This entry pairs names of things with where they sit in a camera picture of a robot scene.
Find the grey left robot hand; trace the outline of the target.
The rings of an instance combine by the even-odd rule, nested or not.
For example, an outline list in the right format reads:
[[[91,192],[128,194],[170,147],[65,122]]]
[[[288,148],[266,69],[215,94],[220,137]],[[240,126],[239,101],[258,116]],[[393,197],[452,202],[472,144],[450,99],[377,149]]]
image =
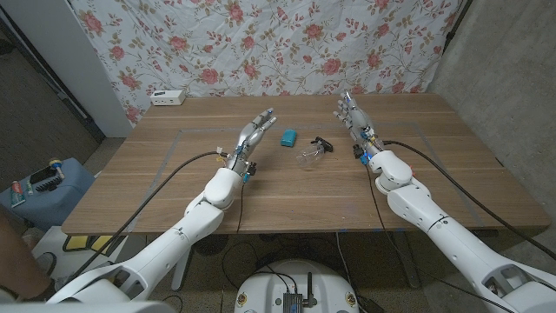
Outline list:
[[[228,158],[226,165],[227,169],[239,175],[246,171],[248,167],[248,158],[264,137],[265,132],[270,129],[277,120],[277,117],[275,117],[273,113],[273,108],[264,110],[242,129],[235,148]]]

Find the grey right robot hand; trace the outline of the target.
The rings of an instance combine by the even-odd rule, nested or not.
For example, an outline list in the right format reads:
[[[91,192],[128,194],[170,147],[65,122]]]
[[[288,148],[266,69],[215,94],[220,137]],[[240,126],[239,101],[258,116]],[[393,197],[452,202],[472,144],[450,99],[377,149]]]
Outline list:
[[[373,156],[384,150],[383,142],[375,133],[370,117],[358,106],[347,90],[341,93],[341,100],[338,101],[338,111],[334,112],[334,116],[348,129],[355,143],[360,145],[369,155]]]

